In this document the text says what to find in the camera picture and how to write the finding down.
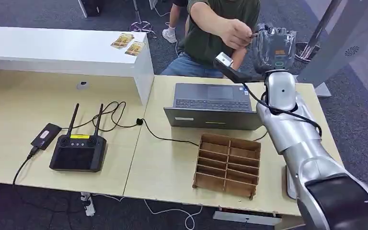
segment person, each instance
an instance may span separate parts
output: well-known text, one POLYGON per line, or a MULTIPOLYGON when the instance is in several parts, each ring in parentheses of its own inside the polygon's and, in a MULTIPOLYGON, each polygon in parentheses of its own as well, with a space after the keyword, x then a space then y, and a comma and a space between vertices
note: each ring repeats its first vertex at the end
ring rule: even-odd
POLYGON ((189 29, 183 52, 161 75, 222 78, 213 60, 224 52, 238 69, 253 38, 260 0, 190 0, 189 29))
MULTIPOLYGON (((170 43, 176 43, 177 39, 175 38, 175 27, 178 23, 178 18, 180 17, 181 9, 187 7, 188 0, 174 0, 172 8, 170 10, 170 21, 168 23, 169 28, 164 29, 161 35, 170 43)), ((185 35, 187 35, 188 31, 188 17, 185 22, 185 35)))

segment cardboard organizer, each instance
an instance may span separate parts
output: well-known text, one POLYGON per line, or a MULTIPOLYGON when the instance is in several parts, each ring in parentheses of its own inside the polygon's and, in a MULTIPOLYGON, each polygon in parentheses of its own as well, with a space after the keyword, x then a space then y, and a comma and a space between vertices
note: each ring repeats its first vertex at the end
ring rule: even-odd
POLYGON ((193 188, 201 187, 252 199, 259 182, 260 149, 259 142, 203 134, 193 188))

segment laptop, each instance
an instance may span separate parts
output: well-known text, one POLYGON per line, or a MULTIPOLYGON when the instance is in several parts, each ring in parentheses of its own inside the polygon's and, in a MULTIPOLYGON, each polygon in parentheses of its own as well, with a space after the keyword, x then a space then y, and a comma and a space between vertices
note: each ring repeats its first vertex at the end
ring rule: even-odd
POLYGON ((164 112, 173 127, 256 130, 262 126, 249 93, 240 85, 177 83, 173 107, 164 112))

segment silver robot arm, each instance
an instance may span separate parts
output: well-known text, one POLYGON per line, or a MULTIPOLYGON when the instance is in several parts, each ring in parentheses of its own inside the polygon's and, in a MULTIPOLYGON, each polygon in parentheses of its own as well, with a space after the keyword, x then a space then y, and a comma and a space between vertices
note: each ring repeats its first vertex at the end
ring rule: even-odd
MULTIPOLYGON (((265 85, 269 106, 287 111, 296 107, 293 113, 314 120, 290 73, 273 72, 265 85)), ((275 115, 259 103, 256 110, 291 172, 308 229, 367 230, 368 186, 329 155, 316 128, 287 114, 275 115)))
POLYGON ((266 92, 256 110, 289 168, 297 191, 297 205, 308 229, 368 230, 368 185, 329 155, 312 123, 279 112, 292 112, 314 121, 295 90, 294 76, 285 70, 285 66, 292 64, 295 42, 289 40, 289 31, 284 28, 270 30, 260 25, 259 30, 263 33, 259 32, 258 43, 253 46, 254 67, 261 73, 259 76, 233 70, 232 60, 224 53, 215 58, 215 67, 234 83, 265 83, 266 92), (288 56, 279 50, 288 50, 288 56))

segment white sneaker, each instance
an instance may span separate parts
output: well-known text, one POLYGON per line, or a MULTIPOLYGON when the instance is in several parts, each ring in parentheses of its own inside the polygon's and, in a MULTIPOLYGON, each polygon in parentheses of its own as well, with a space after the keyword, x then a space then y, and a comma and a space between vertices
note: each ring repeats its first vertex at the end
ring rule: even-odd
POLYGON ((170 34, 168 29, 164 29, 161 34, 170 43, 176 43, 177 42, 177 39, 175 39, 175 33, 174 34, 170 34))

